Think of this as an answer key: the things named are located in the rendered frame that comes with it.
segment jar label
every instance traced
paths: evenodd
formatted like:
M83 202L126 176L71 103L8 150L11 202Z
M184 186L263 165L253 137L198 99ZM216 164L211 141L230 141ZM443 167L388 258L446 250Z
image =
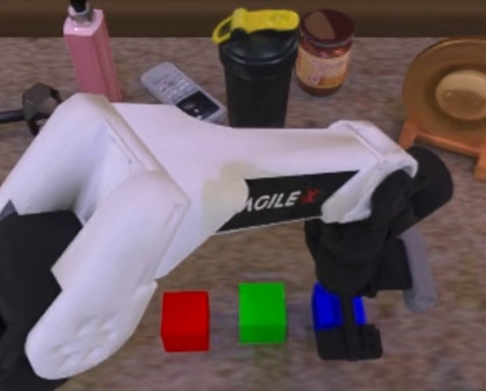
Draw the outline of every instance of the jar label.
M340 86L348 74L351 50L340 57L324 59L308 53L299 46L296 74L300 81L313 88L334 88Z

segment jam jar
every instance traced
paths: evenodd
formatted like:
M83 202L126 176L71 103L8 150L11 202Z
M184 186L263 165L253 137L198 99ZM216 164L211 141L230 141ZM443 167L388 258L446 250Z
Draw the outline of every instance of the jam jar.
M300 22L296 76L311 95L334 94L348 74L354 23L342 12L317 10Z

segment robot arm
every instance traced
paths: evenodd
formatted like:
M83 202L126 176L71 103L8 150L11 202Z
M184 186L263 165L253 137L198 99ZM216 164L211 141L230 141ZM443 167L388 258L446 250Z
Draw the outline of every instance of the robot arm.
M134 332L156 280L211 235L298 220L308 221L308 232L308 225L318 224L307 242L318 278L332 287L319 266L332 257L350 258L347 246L357 224L369 222L367 231L384 222L385 230L401 214L393 209L378 219L374 201L387 194L379 191L385 183L395 196L415 183L419 163L361 122L341 121L326 130L236 130L170 106L113 105L74 95L0 187L0 248L23 232L2 226L24 229L26 217L50 213L50 222L60 226L66 218L60 213L70 213L81 225L72 233L61 225L64 244L42 263L50 300L29 311L30 325L16 321L21 317L12 312L19 306L0 288L0 325L17 335L13 344L0 339L0 371L7 365L14 373L0 377L0 389L17 391L13 381L27 382L19 374L59 380L110 357ZM331 229L344 239L337 240L341 253L328 252ZM39 236L28 246L41 248ZM383 245L362 258L377 257ZM33 264L31 254L0 251L12 258L0 278L14 263ZM24 290L17 297L27 295ZM4 309L11 314L4 316Z

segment blue cube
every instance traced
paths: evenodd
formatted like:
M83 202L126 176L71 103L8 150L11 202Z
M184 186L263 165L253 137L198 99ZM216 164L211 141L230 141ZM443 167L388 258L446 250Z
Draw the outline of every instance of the blue cube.
M313 287L311 306L315 330L327 330L344 324L339 297L327 291L320 283L315 283ZM357 324L366 324L366 311L361 297L353 298L353 309Z

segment black tumbler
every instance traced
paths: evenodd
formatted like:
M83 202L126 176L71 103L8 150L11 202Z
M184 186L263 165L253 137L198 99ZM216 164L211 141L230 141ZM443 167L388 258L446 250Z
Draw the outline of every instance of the black tumbler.
M297 46L297 30L235 30L219 45L230 126L284 127Z

